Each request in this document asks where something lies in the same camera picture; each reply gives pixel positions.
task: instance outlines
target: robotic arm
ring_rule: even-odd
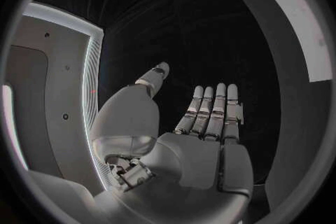
[[[113,95],[97,115],[92,144],[110,166],[113,195],[155,223],[172,223],[171,216],[205,222],[213,214],[218,221],[240,220],[251,198],[253,171],[239,144],[243,117],[237,86],[220,83],[215,97],[211,87],[197,86],[175,130],[158,138],[152,98],[168,73],[168,64],[157,65]]]

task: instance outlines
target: robotic hand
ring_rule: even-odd
[[[237,86],[220,83],[215,97],[211,87],[197,86],[175,130],[158,138],[152,98],[168,73],[168,64],[157,65],[97,115],[92,144],[110,167],[112,195],[149,223],[238,222],[251,198],[253,171],[239,144]]]

